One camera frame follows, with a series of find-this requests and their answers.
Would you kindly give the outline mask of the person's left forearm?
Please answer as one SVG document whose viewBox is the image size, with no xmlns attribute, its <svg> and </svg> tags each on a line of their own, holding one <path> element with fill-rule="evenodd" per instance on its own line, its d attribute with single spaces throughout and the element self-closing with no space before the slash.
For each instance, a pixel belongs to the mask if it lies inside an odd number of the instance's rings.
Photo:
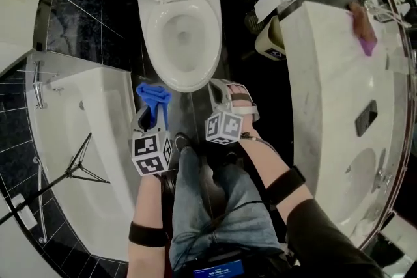
<svg viewBox="0 0 417 278">
<path fill-rule="evenodd" d="M 161 183 L 153 175 L 141 179 L 132 221 L 143 227 L 163 227 Z M 146 247 L 130 242 L 128 261 L 127 278 L 164 278 L 164 246 Z"/>
</svg>

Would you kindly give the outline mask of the chrome sink faucet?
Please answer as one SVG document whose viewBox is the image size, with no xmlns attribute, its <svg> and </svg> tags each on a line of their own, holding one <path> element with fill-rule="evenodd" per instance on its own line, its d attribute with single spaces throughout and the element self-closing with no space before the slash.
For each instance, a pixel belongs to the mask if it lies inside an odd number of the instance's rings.
<svg viewBox="0 0 417 278">
<path fill-rule="evenodd" d="M 387 189 L 393 177 L 392 173 L 384 172 L 383 168 L 378 168 L 373 183 L 373 190 L 380 189 L 381 187 Z"/>
</svg>

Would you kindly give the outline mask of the cream waste bin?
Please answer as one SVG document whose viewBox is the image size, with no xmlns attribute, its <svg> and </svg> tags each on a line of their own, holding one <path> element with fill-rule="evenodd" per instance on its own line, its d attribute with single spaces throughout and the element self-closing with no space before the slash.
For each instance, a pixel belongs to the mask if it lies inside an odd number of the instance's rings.
<svg viewBox="0 0 417 278">
<path fill-rule="evenodd" d="M 286 59 L 285 44 L 277 16 L 273 16 L 257 36 L 255 50 L 273 61 Z"/>
</svg>

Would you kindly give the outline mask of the white paper sheet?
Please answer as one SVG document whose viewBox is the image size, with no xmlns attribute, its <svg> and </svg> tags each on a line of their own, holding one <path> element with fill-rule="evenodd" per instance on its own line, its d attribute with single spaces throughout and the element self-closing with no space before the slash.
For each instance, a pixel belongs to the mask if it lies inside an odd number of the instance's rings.
<svg viewBox="0 0 417 278">
<path fill-rule="evenodd" d="M 254 6 L 257 22 L 261 23 L 281 4 L 281 0 L 258 0 Z"/>
</svg>

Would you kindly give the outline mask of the chrome grab bar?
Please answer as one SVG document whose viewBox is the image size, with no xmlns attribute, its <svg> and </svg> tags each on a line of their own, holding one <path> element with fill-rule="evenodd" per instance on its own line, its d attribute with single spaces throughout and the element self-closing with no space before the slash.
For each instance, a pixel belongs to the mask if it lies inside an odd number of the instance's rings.
<svg viewBox="0 0 417 278">
<path fill-rule="evenodd" d="M 42 162 L 38 157 L 34 157 L 33 158 L 33 163 L 38 165 L 38 190 L 41 191 L 42 190 Z M 39 243 L 41 245 L 45 245 L 46 242 L 48 241 L 48 236 L 47 236 L 47 232 L 46 232 L 46 226 L 45 226 L 45 221 L 44 221 L 44 213 L 43 213 L 43 200 L 42 200 L 42 195 L 39 195 L 37 197 L 38 199 L 38 207 L 39 207 L 39 218 L 40 218 L 40 227 L 42 230 L 42 236 L 38 239 Z"/>
</svg>

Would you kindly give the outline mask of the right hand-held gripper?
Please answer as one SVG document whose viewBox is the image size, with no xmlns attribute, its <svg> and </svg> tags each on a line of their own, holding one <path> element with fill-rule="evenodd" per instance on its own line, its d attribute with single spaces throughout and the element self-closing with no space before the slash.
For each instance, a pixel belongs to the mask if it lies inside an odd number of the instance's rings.
<svg viewBox="0 0 417 278">
<path fill-rule="evenodd" d="M 242 135 L 244 116 L 251 115 L 253 121 L 259 119 L 256 105 L 233 106 L 228 91 L 231 82 L 226 79 L 210 79 L 208 91 L 212 114 L 205 121 L 205 139 L 211 143 L 231 144 L 239 142 Z"/>
</svg>

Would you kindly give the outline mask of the person's dark jacket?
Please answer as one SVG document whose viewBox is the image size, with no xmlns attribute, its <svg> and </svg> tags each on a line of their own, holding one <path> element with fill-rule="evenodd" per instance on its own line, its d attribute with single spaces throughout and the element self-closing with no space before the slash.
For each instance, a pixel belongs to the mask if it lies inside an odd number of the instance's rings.
<svg viewBox="0 0 417 278">
<path fill-rule="evenodd" d="M 287 218 L 289 244 L 300 262 L 298 278 L 384 278 L 382 270 L 356 248 L 313 199 L 300 203 Z"/>
</svg>

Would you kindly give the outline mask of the purple cloth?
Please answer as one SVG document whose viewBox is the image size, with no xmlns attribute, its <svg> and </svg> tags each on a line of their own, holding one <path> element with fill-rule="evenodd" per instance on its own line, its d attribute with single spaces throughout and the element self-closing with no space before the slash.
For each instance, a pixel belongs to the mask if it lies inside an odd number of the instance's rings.
<svg viewBox="0 0 417 278">
<path fill-rule="evenodd" d="M 358 37 L 358 40 L 365 55 L 368 57 L 372 56 L 373 50 L 375 49 L 377 42 L 378 42 L 377 38 Z"/>
</svg>

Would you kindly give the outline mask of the blue cloth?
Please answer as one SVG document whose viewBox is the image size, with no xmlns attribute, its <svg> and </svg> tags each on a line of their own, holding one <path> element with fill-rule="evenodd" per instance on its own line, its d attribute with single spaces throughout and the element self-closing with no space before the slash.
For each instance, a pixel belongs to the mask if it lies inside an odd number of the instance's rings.
<svg viewBox="0 0 417 278">
<path fill-rule="evenodd" d="M 161 107 L 164 114 L 165 128 L 168 129 L 168 105 L 172 95 L 163 86 L 149 85 L 145 82 L 136 87 L 136 93 L 149 107 L 151 112 L 150 127 L 153 128 L 157 123 L 158 108 Z"/>
</svg>

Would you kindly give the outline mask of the white bathtub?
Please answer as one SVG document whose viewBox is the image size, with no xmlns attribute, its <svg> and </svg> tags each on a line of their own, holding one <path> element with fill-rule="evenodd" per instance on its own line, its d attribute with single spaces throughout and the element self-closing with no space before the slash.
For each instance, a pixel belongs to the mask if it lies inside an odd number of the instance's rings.
<svg viewBox="0 0 417 278">
<path fill-rule="evenodd" d="M 44 61 L 43 98 L 37 109 L 34 61 Z M 136 112 L 127 71 L 57 53 L 32 51 L 25 69 L 26 97 L 36 150 L 46 177 L 61 176 L 88 134 L 83 166 L 110 184 L 66 178 L 52 188 L 68 222 L 87 250 L 125 261 L 128 231 L 140 177 L 130 156 L 130 123 Z"/>
</svg>

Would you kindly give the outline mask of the black left armband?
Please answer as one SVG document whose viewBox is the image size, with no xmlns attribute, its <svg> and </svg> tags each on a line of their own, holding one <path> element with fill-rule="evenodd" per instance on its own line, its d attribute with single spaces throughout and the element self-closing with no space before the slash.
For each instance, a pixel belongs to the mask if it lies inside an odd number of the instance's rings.
<svg viewBox="0 0 417 278">
<path fill-rule="evenodd" d="M 165 247 L 167 235 L 164 229 L 146 227 L 131 222 L 128 239 L 131 243 L 144 247 Z"/>
</svg>

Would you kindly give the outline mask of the white sink basin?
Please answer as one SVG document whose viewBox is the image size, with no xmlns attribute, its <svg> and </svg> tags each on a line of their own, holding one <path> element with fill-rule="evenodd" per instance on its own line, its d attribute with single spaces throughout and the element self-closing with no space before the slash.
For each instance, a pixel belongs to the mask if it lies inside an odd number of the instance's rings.
<svg viewBox="0 0 417 278">
<path fill-rule="evenodd" d="M 345 171 L 341 187 L 341 204 L 336 214 L 337 223 L 345 223 L 369 193 L 382 184 L 386 149 L 377 156 L 372 148 L 365 148 Z"/>
</svg>

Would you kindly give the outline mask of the black recorder with screen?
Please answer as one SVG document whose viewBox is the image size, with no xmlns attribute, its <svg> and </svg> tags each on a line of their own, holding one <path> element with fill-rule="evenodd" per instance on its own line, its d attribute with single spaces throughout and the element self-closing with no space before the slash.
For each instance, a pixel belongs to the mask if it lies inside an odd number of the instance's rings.
<svg viewBox="0 0 417 278">
<path fill-rule="evenodd" d="M 241 259 L 202 260 L 190 271 L 193 278 L 235 278 L 245 274 Z"/>
</svg>

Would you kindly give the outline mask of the person's right forearm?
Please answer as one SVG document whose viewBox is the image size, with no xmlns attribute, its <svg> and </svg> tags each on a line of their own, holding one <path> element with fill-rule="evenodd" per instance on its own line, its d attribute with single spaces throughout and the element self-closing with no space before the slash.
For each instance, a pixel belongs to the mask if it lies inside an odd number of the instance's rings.
<svg viewBox="0 0 417 278">
<path fill-rule="evenodd" d="M 249 155 L 266 188 L 291 168 L 268 143 L 260 138 L 243 137 L 240 144 Z M 279 211 L 290 212 L 301 202 L 312 198 L 312 194 L 304 184 L 276 206 Z"/>
</svg>

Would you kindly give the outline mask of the round metal floor drain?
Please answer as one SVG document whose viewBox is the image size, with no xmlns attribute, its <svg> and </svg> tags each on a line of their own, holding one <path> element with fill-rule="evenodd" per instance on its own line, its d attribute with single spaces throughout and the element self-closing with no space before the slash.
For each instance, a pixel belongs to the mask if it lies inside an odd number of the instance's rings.
<svg viewBox="0 0 417 278">
<path fill-rule="evenodd" d="M 244 24 L 253 35 L 258 35 L 263 29 L 262 23 L 258 22 L 258 18 L 254 10 L 251 10 L 246 14 Z"/>
</svg>

